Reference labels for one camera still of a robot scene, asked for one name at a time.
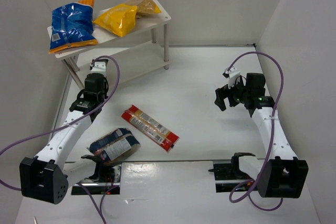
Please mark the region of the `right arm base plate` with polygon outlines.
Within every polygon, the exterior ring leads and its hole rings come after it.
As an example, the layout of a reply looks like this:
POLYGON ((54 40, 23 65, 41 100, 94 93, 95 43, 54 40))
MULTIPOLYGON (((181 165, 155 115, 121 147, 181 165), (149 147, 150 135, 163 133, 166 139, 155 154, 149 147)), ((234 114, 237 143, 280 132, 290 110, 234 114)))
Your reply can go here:
POLYGON ((230 163, 214 163, 208 171, 214 175, 217 193, 229 193, 235 186, 249 179, 246 174, 235 174, 230 163))

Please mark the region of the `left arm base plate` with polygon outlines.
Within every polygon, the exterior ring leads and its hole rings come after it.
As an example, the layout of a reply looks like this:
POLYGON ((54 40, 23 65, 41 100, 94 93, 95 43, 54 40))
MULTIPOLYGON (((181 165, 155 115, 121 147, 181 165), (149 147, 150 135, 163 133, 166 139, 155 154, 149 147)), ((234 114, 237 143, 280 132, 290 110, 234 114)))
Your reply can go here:
POLYGON ((70 193, 75 196, 85 195, 86 192, 75 183, 75 179, 86 187, 92 195, 103 195, 108 189, 109 194, 120 193, 122 163, 117 162, 109 166, 102 166, 102 170, 95 171, 96 163, 88 159, 74 163, 66 163, 64 173, 68 176, 70 193))

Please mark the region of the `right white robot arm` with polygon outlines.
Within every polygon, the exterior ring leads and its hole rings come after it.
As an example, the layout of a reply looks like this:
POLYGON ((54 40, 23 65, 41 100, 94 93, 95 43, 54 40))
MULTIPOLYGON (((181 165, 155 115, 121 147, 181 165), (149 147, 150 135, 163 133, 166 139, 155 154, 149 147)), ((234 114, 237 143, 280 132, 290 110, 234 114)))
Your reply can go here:
POLYGON ((258 128, 266 158, 259 160, 252 153, 235 153, 231 158, 236 176, 248 176, 264 198, 299 198, 308 174, 308 164, 299 159, 284 134, 275 108, 275 101, 266 96, 266 79, 261 73, 241 76, 239 71, 225 71, 227 85, 216 89, 215 104, 221 111, 242 104, 258 128))

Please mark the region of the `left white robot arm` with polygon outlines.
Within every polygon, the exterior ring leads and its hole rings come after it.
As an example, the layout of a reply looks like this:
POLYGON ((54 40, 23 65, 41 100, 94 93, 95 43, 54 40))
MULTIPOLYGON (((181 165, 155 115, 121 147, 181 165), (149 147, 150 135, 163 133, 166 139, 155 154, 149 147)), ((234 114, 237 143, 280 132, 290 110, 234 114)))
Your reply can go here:
POLYGON ((68 167, 65 162, 83 133, 101 112, 100 105, 108 97, 108 82, 100 73, 90 73, 85 87, 71 105, 61 130, 33 158, 25 157, 19 165, 22 195, 52 204, 60 203, 69 187, 92 176, 101 166, 90 155, 68 167))

